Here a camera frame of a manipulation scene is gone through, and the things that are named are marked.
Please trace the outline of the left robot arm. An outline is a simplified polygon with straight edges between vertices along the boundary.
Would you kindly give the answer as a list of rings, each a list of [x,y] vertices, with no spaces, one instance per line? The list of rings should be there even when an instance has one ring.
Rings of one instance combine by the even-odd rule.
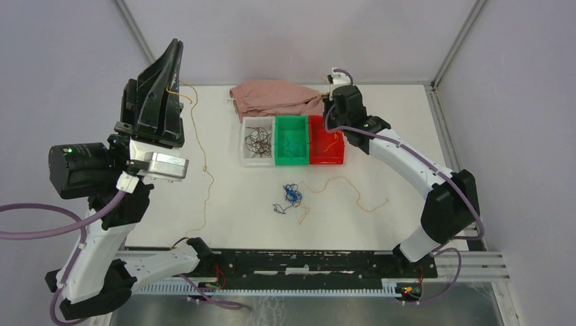
[[[150,203],[145,179],[182,181],[188,160],[179,98],[183,43],[165,52],[124,87],[120,119],[106,143],[55,145],[48,156],[50,181],[64,199],[86,198],[88,210],[66,264],[46,274],[59,325],[108,314],[139,289],[194,272],[206,276],[214,255],[200,238],[143,259],[123,260],[117,251]]]

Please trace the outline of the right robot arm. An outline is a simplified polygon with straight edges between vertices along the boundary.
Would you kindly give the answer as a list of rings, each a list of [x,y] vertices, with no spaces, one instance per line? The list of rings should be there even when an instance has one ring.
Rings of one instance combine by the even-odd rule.
[[[356,86],[333,86],[323,102],[326,131],[343,132],[350,145],[390,166],[425,200],[419,226],[393,250],[397,275],[413,275],[425,255],[460,240],[460,232],[480,222],[475,178],[468,170],[454,172],[407,144],[388,122],[367,113]]]

